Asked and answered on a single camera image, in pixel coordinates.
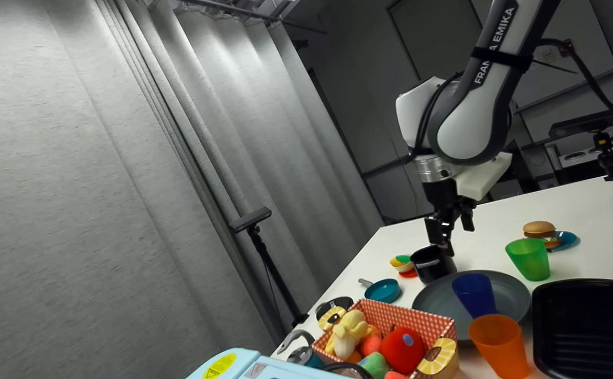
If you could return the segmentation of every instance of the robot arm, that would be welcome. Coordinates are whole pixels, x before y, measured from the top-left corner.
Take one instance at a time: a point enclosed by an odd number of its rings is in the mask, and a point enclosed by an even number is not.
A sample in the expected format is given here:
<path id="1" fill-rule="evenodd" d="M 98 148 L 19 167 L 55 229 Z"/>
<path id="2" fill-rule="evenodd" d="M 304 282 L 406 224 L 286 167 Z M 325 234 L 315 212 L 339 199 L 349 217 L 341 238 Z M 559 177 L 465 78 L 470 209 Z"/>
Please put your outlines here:
<path id="1" fill-rule="evenodd" d="M 451 256 L 456 219 L 473 229 L 473 205 L 509 167 L 509 154 L 500 154 L 511 126 L 507 105 L 556 7 L 559 0 L 493 0 L 465 71 L 395 99 L 402 138 L 433 205 L 425 217 L 430 243 Z"/>
<path id="2" fill-rule="evenodd" d="M 428 114 L 430 148 L 456 165 L 500 154 L 509 130 L 507 105 L 559 0 L 494 0 L 473 52 Z"/>

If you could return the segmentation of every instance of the yellow toy food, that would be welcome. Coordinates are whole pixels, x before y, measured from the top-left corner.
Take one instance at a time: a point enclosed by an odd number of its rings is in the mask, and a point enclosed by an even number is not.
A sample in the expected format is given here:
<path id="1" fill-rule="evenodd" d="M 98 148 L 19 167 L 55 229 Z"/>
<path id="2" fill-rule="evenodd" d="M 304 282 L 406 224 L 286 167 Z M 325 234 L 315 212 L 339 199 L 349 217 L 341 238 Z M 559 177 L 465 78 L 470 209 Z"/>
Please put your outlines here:
<path id="1" fill-rule="evenodd" d="M 361 310 L 347 312 L 330 331 L 325 351 L 347 361 L 368 336 L 368 323 Z"/>
<path id="2" fill-rule="evenodd" d="M 425 379 L 451 379 L 457 369 L 457 344 L 453 340 L 437 340 L 428 357 L 418 364 L 418 374 Z"/>

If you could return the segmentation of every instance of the toy food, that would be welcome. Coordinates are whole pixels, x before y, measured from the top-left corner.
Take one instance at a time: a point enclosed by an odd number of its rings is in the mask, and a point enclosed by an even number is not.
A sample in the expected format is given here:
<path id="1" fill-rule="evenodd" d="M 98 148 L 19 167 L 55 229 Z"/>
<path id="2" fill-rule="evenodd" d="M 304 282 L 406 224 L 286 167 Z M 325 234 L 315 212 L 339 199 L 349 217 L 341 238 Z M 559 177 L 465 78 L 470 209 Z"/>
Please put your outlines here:
<path id="1" fill-rule="evenodd" d="M 370 355 L 367 357 L 361 367 L 372 378 L 372 379 L 384 379 L 387 374 L 387 363 L 382 355 Z"/>
<path id="2" fill-rule="evenodd" d="M 368 323 L 364 314 L 361 310 L 351 310 L 332 327 L 325 351 L 347 361 L 367 336 Z"/>
<path id="3" fill-rule="evenodd" d="M 400 374 L 395 374 L 395 370 L 387 370 L 386 374 L 386 379 L 408 379 L 406 375 L 400 375 Z"/>
<path id="4" fill-rule="evenodd" d="M 362 361 L 364 361 L 364 357 L 361 351 L 351 350 L 351 355 L 349 355 L 349 358 L 345 363 L 359 364 Z"/>
<path id="5" fill-rule="evenodd" d="M 448 379 L 457 374 L 457 344 L 453 340 L 437 340 L 425 358 L 418 364 L 418 374 L 425 379 Z"/>
<path id="6" fill-rule="evenodd" d="M 411 375 L 419 361 L 425 357 L 428 346 L 425 342 L 419 337 L 418 331 L 413 328 L 393 328 L 382 344 L 380 350 L 387 364 L 402 374 L 402 375 Z"/>
<path id="7" fill-rule="evenodd" d="M 359 346 L 362 357 L 370 357 L 382 350 L 384 337 L 382 336 L 367 336 Z"/>
<path id="8" fill-rule="evenodd" d="M 402 278 L 414 278 L 414 265 L 411 262 L 411 256 L 395 256 L 389 260 L 389 265 L 402 276 Z"/>
<path id="9" fill-rule="evenodd" d="M 527 238 L 543 240 L 545 249 L 556 249 L 560 245 L 556 228 L 549 222 L 530 222 L 530 224 L 522 226 L 522 234 Z"/>

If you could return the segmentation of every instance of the small toy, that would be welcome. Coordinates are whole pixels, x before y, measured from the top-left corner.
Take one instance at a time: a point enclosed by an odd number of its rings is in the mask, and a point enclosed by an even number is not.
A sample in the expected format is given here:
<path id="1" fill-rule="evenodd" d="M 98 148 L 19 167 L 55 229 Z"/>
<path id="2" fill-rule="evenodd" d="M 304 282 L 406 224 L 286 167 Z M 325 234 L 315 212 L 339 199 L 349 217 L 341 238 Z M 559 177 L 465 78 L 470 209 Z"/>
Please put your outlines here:
<path id="1" fill-rule="evenodd" d="M 530 222 L 522 226 L 527 238 L 543 240 L 545 249 L 551 251 L 560 245 L 553 224 L 549 222 Z"/>
<path id="2" fill-rule="evenodd" d="M 389 370 L 386 358 L 384 358 L 380 351 L 367 357 L 367 358 L 361 363 L 361 367 L 362 367 L 362 369 L 364 369 L 372 379 L 384 379 L 386 374 Z"/>
<path id="3" fill-rule="evenodd" d="M 400 375 L 400 374 L 395 374 L 395 370 L 387 370 L 386 374 L 386 379 L 408 379 L 406 375 Z"/>
<path id="4" fill-rule="evenodd" d="M 384 337 L 382 336 L 367 336 L 359 346 L 362 357 L 370 357 L 382 350 Z"/>
<path id="5" fill-rule="evenodd" d="M 327 303 L 320 303 L 315 308 L 315 318 L 322 331 L 328 331 L 330 327 L 335 327 L 344 314 L 351 308 L 351 300 L 349 297 L 335 297 Z"/>
<path id="6" fill-rule="evenodd" d="M 453 340 L 437 340 L 425 358 L 418 364 L 418 374 L 425 379 L 451 379 L 457 370 L 457 344 Z"/>
<path id="7" fill-rule="evenodd" d="M 361 310 L 345 312 L 345 317 L 332 327 L 325 351 L 347 361 L 367 336 L 368 323 L 364 314 Z"/>
<path id="8" fill-rule="evenodd" d="M 414 278 L 418 270 L 414 263 L 411 262 L 411 256 L 395 256 L 389 260 L 389 265 L 402 276 L 402 278 Z"/>
<path id="9" fill-rule="evenodd" d="M 380 350 L 387 364 L 402 375 L 411 375 L 423 361 L 428 346 L 413 328 L 393 328 Z"/>

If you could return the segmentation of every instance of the plastic cup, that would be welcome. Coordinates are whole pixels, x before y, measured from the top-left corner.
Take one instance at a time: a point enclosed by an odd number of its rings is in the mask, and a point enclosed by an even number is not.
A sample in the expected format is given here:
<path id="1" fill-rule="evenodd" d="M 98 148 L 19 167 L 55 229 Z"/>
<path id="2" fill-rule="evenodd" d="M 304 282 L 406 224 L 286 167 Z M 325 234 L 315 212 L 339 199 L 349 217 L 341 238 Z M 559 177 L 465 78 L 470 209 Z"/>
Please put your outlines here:
<path id="1" fill-rule="evenodd" d="M 478 318 L 484 314 L 498 314 L 494 294 L 493 294 L 489 276 L 465 272 L 465 275 L 460 275 L 451 282 L 451 287 L 471 318 Z"/>
<path id="2" fill-rule="evenodd" d="M 543 240 L 522 238 L 506 247 L 516 270 L 527 281 L 545 281 L 549 278 L 549 257 L 545 254 Z"/>
<path id="3" fill-rule="evenodd" d="M 516 321 L 502 314 L 480 317 L 470 324 L 470 337 L 498 378 L 518 379 L 529 375 L 525 340 Z"/>

